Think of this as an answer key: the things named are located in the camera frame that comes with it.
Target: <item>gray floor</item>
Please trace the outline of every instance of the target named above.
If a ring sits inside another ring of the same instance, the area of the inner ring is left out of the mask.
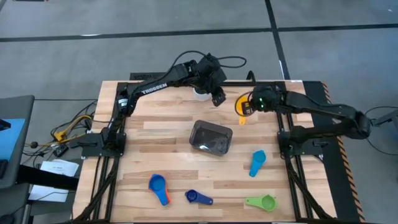
[[[398,23],[395,0],[273,0],[272,6],[279,27]],[[264,1],[6,1],[0,12],[0,38],[243,27],[270,27]],[[369,29],[286,32],[280,39],[291,79],[322,80],[334,102],[365,111],[398,106],[397,36],[397,29]],[[96,98],[103,80],[162,72],[180,52],[193,49],[246,57],[245,67],[225,70],[230,79],[245,78],[248,70],[261,79],[282,78],[271,33],[3,42],[0,97]],[[198,59],[187,55],[181,61],[191,58]],[[54,126],[88,103],[36,101],[27,140],[49,141]],[[370,139],[380,149],[398,153],[398,132],[391,125],[375,129]],[[366,141],[344,142],[366,220],[396,223],[398,157],[383,155]],[[79,153],[70,150],[65,158]],[[58,213],[35,222],[61,222],[68,216]]]

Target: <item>black metal frame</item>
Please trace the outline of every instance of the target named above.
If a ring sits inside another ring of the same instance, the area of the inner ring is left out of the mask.
[[[3,7],[4,3],[6,1],[2,0],[0,1],[0,10]],[[348,26],[316,26],[316,27],[278,27],[275,16],[272,10],[272,4],[271,0],[264,0],[267,11],[268,11],[268,16],[269,20],[271,23],[271,28],[237,28],[237,29],[214,29],[214,30],[179,30],[179,31],[165,31],[165,32],[136,32],[136,33],[121,33],[121,34],[100,34],[96,36],[87,36],[87,35],[62,35],[62,36],[47,36],[47,37],[10,37],[10,38],[0,38],[0,42],[31,42],[31,41],[53,41],[53,40],[88,40],[88,39],[117,39],[117,38],[134,38],[134,37],[163,37],[163,36],[175,36],[175,35],[203,35],[203,34],[239,34],[239,33],[261,33],[261,32],[271,32],[274,36],[274,41],[275,41],[275,46],[277,48],[277,54],[278,58],[281,64],[281,69],[282,73],[285,79],[290,79],[290,74],[287,68],[287,62],[284,57],[284,51],[282,48],[282,43],[280,41],[279,37],[279,32],[303,32],[303,31],[320,31],[320,30],[361,30],[361,29],[391,29],[391,28],[398,28],[398,24],[365,24],[365,25],[348,25]],[[225,86],[248,86],[250,84],[253,85],[254,82],[241,82],[241,83],[225,83]],[[278,124],[279,124],[279,129],[281,131],[284,131],[284,124],[282,122],[282,115],[277,114],[278,118]],[[292,127],[293,122],[292,122],[292,117],[290,114],[287,115],[287,120],[288,120],[288,125],[289,128]],[[305,154],[316,154],[317,152],[304,152]],[[305,176],[304,172],[302,169],[302,161],[300,159],[300,154],[302,152],[296,153],[295,160],[296,160],[296,165],[298,168],[298,176],[300,177],[300,180],[303,182],[305,185]],[[101,171],[101,177],[100,177],[100,182],[99,186],[103,185],[105,182],[105,177],[106,177],[106,169],[109,164],[109,157],[105,157],[103,160],[103,168]],[[21,177],[19,181],[27,181],[29,177],[27,175]],[[110,186],[112,189],[114,189],[116,183],[116,178],[111,182]],[[294,210],[297,217],[300,216],[300,208],[299,204],[297,201],[297,193],[294,187],[294,183],[292,180],[289,178],[289,185],[291,188],[291,194],[292,194],[292,200],[294,204]],[[112,199],[114,196],[113,190],[109,191],[109,198],[108,198],[108,204],[110,204],[109,207],[111,207]],[[307,212],[307,216],[311,217],[311,209],[308,208],[308,202],[305,201],[305,209]],[[99,213],[99,206],[98,206],[98,212],[96,212],[96,216],[98,218],[98,213]],[[303,219],[303,222],[309,222],[313,223],[313,220],[305,220]]]
[[[54,174],[34,167],[19,166],[17,183],[30,183],[65,190],[76,190],[79,179],[66,175]]]
[[[11,128],[11,124],[0,119],[0,131]]]
[[[394,126],[398,130],[398,110],[394,110],[393,112],[390,112],[388,114],[381,116],[380,118],[372,121],[372,124],[374,126],[378,127],[378,126],[380,126],[384,123],[388,123],[388,122],[393,122]]]
[[[257,82],[256,78],[254,76],[254,74],[252,72],[249,72],[248,76],[247,76],[248,80],[251,80],[251,82],[224,82],[222,84],[222,86],[255,86],[257,84],[261,84],[261,83],[270,83],[270,82]],[[271,82],[275,85],[277,85],[279,88],[281,89],[285,89],[285,83],[284,82]],[[126,84],[128,85],[134,85],[134,83],[118,83],[118,88],[122,88],[122,86],[126,86]],[[287,115],[287,120],[289,122],[289,128],[291,128],[293,126],[293,120],[290,114]],[[283,124],[283,120],[282,120],[282,115],[280,113],[277,113],[277,121],[278,121],[278,125],[279,125],[279,131],[285,131],[284,128],[284,124]],[[289,170],[289,167],[291,167],[291,169],[293,169],[292,165],[291,165],[291,161],[290,161],[290,157],[289,156],[285,156],[284,160],[285,160],[285,164],[287,167],[287,175],[288,175],[288,180],[289,180],[289,187],[290,187],[290,193],[291,193],[291,197],[292,197],[292,203],[293,203],[293,208],[294,208],[294,213],[295,213],[295,219],[297,221],[302,220],[302,216],[300,213],[300,207],[299,207],[299,201],[298,201],[298,197],[297,197],[297,191],[295,188],[295,181],[299,181],[301,184],[299,184],[299,188],[300,189],[306,189],[307,185],[305,182],[305,175],[304,175],[304,169],[303,169],[303,165],[302,165],[302,161],[301,161],[301,157],[300,155],[295,156],[295,160],[296,160],[296,165],[297,165],[297,172],[298,172],[298,176],[294,177],[291,175],[291,170]],[[118,167],[119,165],[119,160],[120,157],[115,157],[114,158],[114,163],[116,163],[116,167]],[[105,176],[106,173],[108,171],[108,164],[109,164],[109,157],[104,157],[103,160],[103,165],[102,165],[102,169],[101,169],[101,174],[100,174],[100,178],[99,178],[99,183],[98,183],[98,188],[103,187],[104,183],[105,183]],[[109,195],[108,195],[108,202],[107,202],[107,206],[106,206],[106,211],[105,211],[105,219],[102,219],[101,221],[110,221],[111,219],[111,212],[112,212],[112,206],[113,206],[113,199],[114,199],[114,191],[115,191],[115,186],[116,186],[116,177],[117,177],[117,173],[116,175],[113,177],[113,180],[111,181],[111,184],[109,185]],[[307,212],[307,218],[309,220],[313,220],[313,214],[312,214],[312,208],[310,206],[309,201],[304,198],[304,202],[305,202],[305,210]],[[100,211],[100,206],[101,206],[101,200],[98,201],[98,203],[96,204],[96,207],[94,209],[94,213],[93,213],[93,220],[99,220],[99,211]],[[87,221],[78,221],[79,223],[87,223]]]
[[[118,147],[112,151],[103,149],[103,146],[96,143],[94,146],[84,146],[81,151],[81,156],[83,158],[86,157],[119,157],[123,156],[124,154],[124,142],[126,142],[126,134],[120,133],[116,135],[116,139],[118,140]],[[79,141],[84,142],[103,142],[101,134],[93,134],[89,133],[85,136],[81,137]]]

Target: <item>black desk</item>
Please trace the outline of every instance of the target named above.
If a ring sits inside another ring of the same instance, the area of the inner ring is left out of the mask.
[[[12,214],[16,211],[14,223],[22,223],[23,221],[24,205],[27,203],[30,184],[75,190],[78,183],[78,179],[74,177],[20,165],[33,104],[34,96],[0,99],[1,119],[25,119],[4,177],[0,180],[0,202],[3,204],[3,206],[0,206],[0,216]]]
[[[29,184],[17,184],[7,189],[0,190],[0,216],[13,214],[14,223],[22,223],[24,220],[25,205],[29,195]]]
[[[25,119],[24,126],[8,162],[6,173],[0,180],[0,189],[11,187],[17,181],[19,163],[21,162],[22,151],[24,150],[27,128],[29,127],[34,100],[34,96],[31,95],[0,99],[1,119]]]

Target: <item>white paper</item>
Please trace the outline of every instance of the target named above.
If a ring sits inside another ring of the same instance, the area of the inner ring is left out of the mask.
[[[43,161],[40,170],[44,170],[47,172],[51,172],[54,174],[67,175],[69,177],[73,177],[79,167],[78,164],[68,161],[62,161],[57,159],[56,161]],[[34,185],[32,191],[29,195],[29,200],[38,200],[44,196],[44,198],[40,199],[47,202],[65,202],[67,200],[68,190],[63,189],[55,189],[53,187],[44,187],[39,185]]]

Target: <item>power cord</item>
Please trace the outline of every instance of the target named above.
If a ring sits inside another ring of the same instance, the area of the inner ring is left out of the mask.
[[[92,119],[93,116],[92,116],[91,114],[89,114],[89,115],[87,115],[87,114],[88,114],[88,110],[89,110],[90,106],[95,105],[96,102],[97,102],[97,100],[93,100],[93,102],[91,102],[90,104],[88,104],[87,106],[85,106],[83,109],[81,109],[79,112],[77,112],[77,114],[73,117],[73,119],[72,119],[71,121],[66,122],[66,123],[63,123],[63,124],[61,124],[60,126],[57,126],[56,128],[53,128],[53,130],[51,130],[51,132],[50,132],[51,137],[53,137],[53,139],[55,140],[54,133],[55,133],[59,128],[71,124],[74,120],[76,120],[79,116],[81,116],[81,113],[82,113],[82,112],[85,112],[85,114],[83,114],[83,115],[87,116],[87,117],[85,117],[85,119],[89,119],[89,118]],[[73,130],[76,130],[76,129],[78,129],[78,128],[86,128],[86,129],[90,129],[90,128],[91,128],[91,127],[87,127],[87,126],[82,125],[82,124],[80,124],[80,126],[78,126],[78,125],[79,125],[79,124],[76,124],[75,126],[71,127],[71,128],[70,128],[70,131],[67,133],[67,135],[69,135]],[[34,157],[34,163],[35,163],[35,161],[37,160],[37,157],[39,157],[39,156],[40,156],[40,157],[44,157],[46,154],[52,152],[52,149],[53,149],[53,148],[51,147],[51,145],[53,145],[53,144],[58,144],[58,143],[59,143],[59,142],[54,142],[54,141],[51,141],[51,142],[48,142],[48,143],[45,143],[45,144],[39,144],[39,143],[37,143],[37,142],[32,142],[32,143],[30,143],[30,144],[26,143],[26,144],[25,144],[25,147],[27,146],[27,147],[31,147],[31,148],[33,148],[33,149],[35,149],[35,148],[37,148],[37,147],[40,147],[40,148],[39,148],[38,150],[34,151],[34,152],[23,151],[22,153],[23,153],[24,155],[26,155],[26,156],[29,156],[29,158],[26,159],[22,164],[25,164],[26,162],[30,161],[33,157]]]
[[[87,113],[88,113],[88,109],[90,108],[90,106],[91,106],[91,105],[94,105],[96,102],[97,102],[97,100],[94,100],[94,101],[91,102],[89,105],[87,105],[87,106],[85,106],[83,109],[81,109],[81,110],[72,118],[71,121],[66,122],[66,123],[63,123],[63,124],[61,124],[60,126],[57,126],[57,127],[53,128],[53,129],[51,130],[51,132],[50,132],[51,137],[53,137],[54,140],[60,139],[61,136],[66,136],[66,135],[67,135],[68,130],[70,130],[69,133],[70,133],[72,130],[74,130],[75,127],[76,127],[76,125],[77,125],[81,120],[83,120],[83,119],[91,119],[91,120],[92,120],[92,119],[93,119],[92,116],[91,116],[91,115],[87,115]],[[68,125],[68,127],[65,128],[63,131],[59,132],[58,135],[56,136],[57,130],[58,130],[59,128],[65,126],[65,125]],[[31,148],[34,148],[34,149],[35,149],[37,146],[51,146],[51,145],[53,145],[53,144],[66,143],[66,142],[68,142],[68,141],[70,141],[70,140],[72,140],[72,139],[65,139],[65,140],[61,140],[61,141],[58,140],[58,141],[49,142],[49,143],[47,143],[47,144],[38,144],[37,142],[32,142],[32,143],[30,143],[30,144],[25,143],[25,146],[31,147]]]
[[[160,78],[158,78],[158,79],[156,79],[156,80],[154,80],[154,81],[152,81],[152,82],[146,83],[146,84],[144,84],[144,85],[142,85],[142,86],[140,86],[140,87],[143,87],[143,86],[149,85],[149,84],[151,84],[151,83],[160,81],[161,79],[163,79],[164,77],[166,77],[166,76],[170,73],[170,71],[173,69],[174,65],[177,63],[177,61],[180,59],[180,57],[182,57],[182,56],[185,55],[185,54],[189,54],[189,53],[196,53],[196,54],[200,54],[200,55],[202,55],[202,56],[204,56],[204,57],[207,57],[206,54],[204,54],[203,52],[200,52],[200,51],[198,51],[198,50],[187,50],[187,51],[185,51],[185,52],[182,52],[179,56],[177,56],[177,58],[174,60],[173,64],[172,64],[172,65],[170,66],[170,68],[164,73],[164,75],[162,75]],[[241,57],[241,56],[226,56],[226,57],[220,57],[220,58],[217,58],[217,59],[218,59],[218,60],[224,60],[224,59],[231,59],[231,58],[241,59],[241,60],[243,60],[243,63],[242,63],[241,65],[237,65],[237,66],[230,66],[230,65],[220,65],[220,66],[221,66],[221,67],[224,67],[224,68],[241,68],[241,67],[245,66],[245,64],[247,63],[246,58]]]
[[[241,113],[239,113],[238,108],[237,108],[238,102],[239,102],[239,100],[240,100],[242,97],[244,97],[244,96],[247,95],[247,96],[248,96],[248,102],[250,102],[250,97],[251,97],[252,94],[253,94],[253,91],[245,92],[245,93],[243,93],[242,95],[240,95],[240,96],[238,97],[238,99],[235,101],[235,106],[234,106],[234,108],[235,108],[235,113],[236,113],[237,115],[242,116],[242,117],[248,117],[248,116],[251,116],[251,115],[254,114],[255,111],[253,111],[253,112],[250,113],[250,114],[241,114]]]
[[[45,196],[43,196],[43,197],[41,197],[41,198],[39,198],[39,199],[31,200],[31,201],[36,202],[36,201],[42,200],[43,198],[48,197],[48,196],[50,196],[50,195],[52,195],[52,194],[69,194],[69,193],[73,194],[73,193],[76,193],[76,192],[65,192],[65,193],[63,193],[63,192],[51,192],[51,193],[49,193],[49,194],[47,194],[47,195],[45,195]],[[18,212],[18,210],[20,210],[21,208],[23,208],[23,207],[25,207],[25,206],[26,206],[26,205],[23,205],[23,206],[17,208],[17,209],[16,209],[15,211],[13,211],[10,215],[15,214],[16,212]]]
[[[367,110],[367,112],[365,112],[364,115],[366,116],[370,111],[375,110],[375,109],[379,109],[379,108],[393,108],[393,109],[398,109],[398,106],[375,106],[375,107],[373,107],[373,108]],[[398,156],[398,154],[393,154],[393,153],[389,153],[389,152],[384,152],[384,151],[378,149],[378,148],[369,140],[369,138],[366,138],[366,140],[368,141],[368,143],[369,143],[375,150],[379,151],[380,153],[383,153],[383,154],[388,155],[388,156]]]
[[[94,189],[95,189],[95,183],[96,183],[96,180],[97,180],[98,167],[100,166],[100,160],[101,160],[101,157],[99,156],[98,159],[97,159],[97,165],[95,166],[94,181],[93,181],[93,189],[91,190],[91,198],[90,198],[90,201],[91,201],[91,200],[93,199],[93,197],[94,197]]]

